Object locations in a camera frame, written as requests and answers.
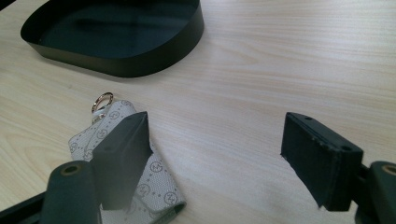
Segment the keyring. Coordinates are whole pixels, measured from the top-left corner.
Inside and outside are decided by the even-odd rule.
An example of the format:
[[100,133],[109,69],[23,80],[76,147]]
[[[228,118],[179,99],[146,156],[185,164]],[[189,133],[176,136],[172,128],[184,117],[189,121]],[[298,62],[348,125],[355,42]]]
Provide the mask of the keyring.
[[113,102],[113,93],[111,93],[111,92],[103,93],[101,96],[99,96],[99,98],[96,99],[95,103],[93,104],[92,110],[91,110],[92,113],[97,110],[97,107],[99,106],[99,104],[102,103],[102,101],[104,101],[107,96],[110,97],[107,105],[111,105],[111,103]]

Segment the gray fabric tag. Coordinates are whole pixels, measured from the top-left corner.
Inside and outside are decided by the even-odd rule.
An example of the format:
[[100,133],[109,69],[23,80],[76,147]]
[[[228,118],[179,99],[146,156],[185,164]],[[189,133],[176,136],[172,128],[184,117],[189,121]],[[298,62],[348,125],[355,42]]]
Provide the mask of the gray fabric tag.
[[[136,113],[128,101],[110,105],[106,116],[69,140],[74,161],[90,161],[92,151],[125,118]],[[123,210],[101,209],[104,224],[169,223],[186,204],[175,180],[152,143],[153,154],[139,180],[131,205]]]

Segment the black tray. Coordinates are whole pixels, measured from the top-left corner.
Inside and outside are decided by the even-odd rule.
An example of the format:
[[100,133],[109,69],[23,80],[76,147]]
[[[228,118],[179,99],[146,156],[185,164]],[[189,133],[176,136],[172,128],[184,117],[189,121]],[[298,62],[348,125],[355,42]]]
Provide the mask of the black tray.
[[115,77],[181,60],[204,31],[199,0],[52,0],[21,28],[43,57]]

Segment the wooden table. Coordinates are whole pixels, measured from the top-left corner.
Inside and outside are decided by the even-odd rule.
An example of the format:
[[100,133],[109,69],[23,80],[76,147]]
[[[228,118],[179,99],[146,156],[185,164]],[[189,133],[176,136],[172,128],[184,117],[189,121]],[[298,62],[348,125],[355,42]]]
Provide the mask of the wooden table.
[[123,79],[47,60],[20,38],[45,0],[0,12],[0,210],[46,189],[106,91],[148,111],[187,198],[172,223],[354,223],[317,208],[280,157],[285,114],[320,120],[396,162],[396,2],[203,0],[205,32],[179,63]]

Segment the ring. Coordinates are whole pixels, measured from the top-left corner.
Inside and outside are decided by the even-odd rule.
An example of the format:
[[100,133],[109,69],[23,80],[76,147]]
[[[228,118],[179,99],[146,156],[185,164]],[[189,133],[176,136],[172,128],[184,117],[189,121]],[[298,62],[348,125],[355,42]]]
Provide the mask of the ring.
[[102,101],[104,101],[107,96],[110,97],[107,105],[111,105],[111,103],[113,102],[113,93],[111,93],[111,92],[103,93],[101,96],[99,96],[99,98],[96,99],[95,103],[93,104],[92,110],[91,110],[92,113],[97,110],[97,107],[99,106],[99,104],[102,103]]

